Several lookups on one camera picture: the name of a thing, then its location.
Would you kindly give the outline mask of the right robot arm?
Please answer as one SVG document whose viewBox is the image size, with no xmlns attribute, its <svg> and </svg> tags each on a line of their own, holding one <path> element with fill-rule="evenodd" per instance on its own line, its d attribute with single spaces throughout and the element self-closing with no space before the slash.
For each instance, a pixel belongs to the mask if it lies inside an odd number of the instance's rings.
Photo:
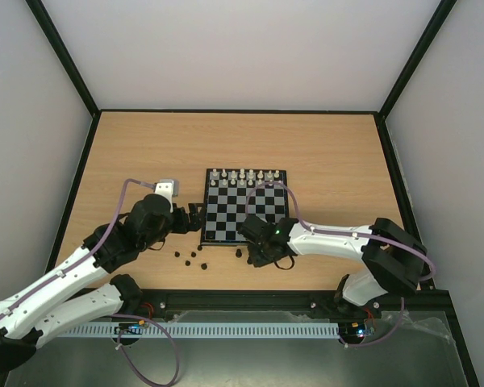
<svg viewBox="0 0 484 387">
<path fill-rule="evenodd" d="M 387 218 L 377 218 L 372 225 L 335 227 L 299 218 L 269 223 L 250 214 L 238 232 L 248 241 L 248 260 L 256 268 L 307 255 L 362 263 L 361 271 L 342 277 L 328 302 L 330 311 L 345 317 L 373 310 L 375 299 L 388 293 L 412 297 L 424 281 L 426 248 Z"/>
</svg>

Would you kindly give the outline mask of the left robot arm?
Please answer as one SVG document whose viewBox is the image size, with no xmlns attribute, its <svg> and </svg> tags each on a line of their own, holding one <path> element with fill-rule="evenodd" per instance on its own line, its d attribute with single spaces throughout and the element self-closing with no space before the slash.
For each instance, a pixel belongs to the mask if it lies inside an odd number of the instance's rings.
<svg viewBox="0 0 484 387">
<path fill-rule="evenodd" d="M 170 234 L 198 231 L 204 213 L 202 203 L 179 207 L 171 197 L 150 193 L 130 212 L 116 211 L 62 264 L 0 301 L 0 372 L 26 363 L 81 323 L 136 311 L 143 292 L 130 275 L 116 270 Z"/>
</svg>

